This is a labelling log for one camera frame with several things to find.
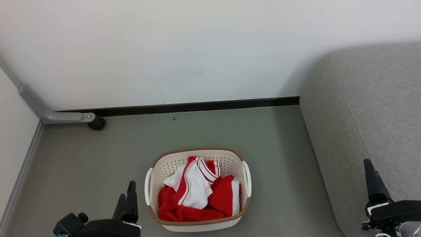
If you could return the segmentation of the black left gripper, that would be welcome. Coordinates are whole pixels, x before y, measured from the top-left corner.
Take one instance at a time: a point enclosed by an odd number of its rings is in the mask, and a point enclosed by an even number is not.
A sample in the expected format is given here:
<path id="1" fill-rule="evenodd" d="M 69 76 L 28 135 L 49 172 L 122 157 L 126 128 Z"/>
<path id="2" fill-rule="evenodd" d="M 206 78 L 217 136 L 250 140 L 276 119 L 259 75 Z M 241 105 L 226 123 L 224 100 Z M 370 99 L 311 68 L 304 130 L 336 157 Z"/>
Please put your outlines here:
<path id="1" fill-rule="evenodd" d="M 102 219 L 88 222 L 77 231 L 75 237 L 140 237 L 142 229 L 131 224 L 138 221 L 138 200 L 136 182 L 130 181 L 127 195 L 121 194 L 115 208 L 113 219 Z"/>

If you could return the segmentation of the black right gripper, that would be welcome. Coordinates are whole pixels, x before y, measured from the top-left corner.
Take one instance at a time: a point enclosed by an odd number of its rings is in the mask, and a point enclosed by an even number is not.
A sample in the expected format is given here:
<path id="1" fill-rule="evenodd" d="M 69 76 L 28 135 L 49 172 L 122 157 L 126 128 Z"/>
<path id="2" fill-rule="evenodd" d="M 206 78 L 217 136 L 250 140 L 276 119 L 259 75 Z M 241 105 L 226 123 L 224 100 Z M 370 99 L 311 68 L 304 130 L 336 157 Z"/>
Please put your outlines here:
<path id="1" fill-rule="evenodd" d="M 364 159 L 368 203 L 365 212 L 368 221 L 362 222 L 361 230 L 398 232 L 396 227 L 405 222 L 420 222 L 419 200 L 392 201 L 385 184 L 370 159 Z"/>

